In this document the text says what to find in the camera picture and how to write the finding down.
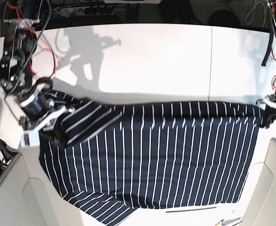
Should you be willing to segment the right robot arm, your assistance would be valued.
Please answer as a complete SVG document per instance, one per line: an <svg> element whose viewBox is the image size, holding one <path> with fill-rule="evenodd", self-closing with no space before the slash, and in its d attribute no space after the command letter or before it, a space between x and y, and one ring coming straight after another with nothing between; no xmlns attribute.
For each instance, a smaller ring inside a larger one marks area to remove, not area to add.
<svg viewBox="0 0 276 226"><path fill-rule="evenodd" d="M39 146L40 136L53 144L66 146L62 115L74 112L74 108L47 97L53 88L52 76L35 80L32 69L32 56L43 36L43 31L36 33L33 27L40 23L41 6L40 0L6 1L8 16L3 17L3 22L8 27L0 60L0 87L4 97L13 97L24 112L24 116L17 119L23 128L22 146Z"/></svg>

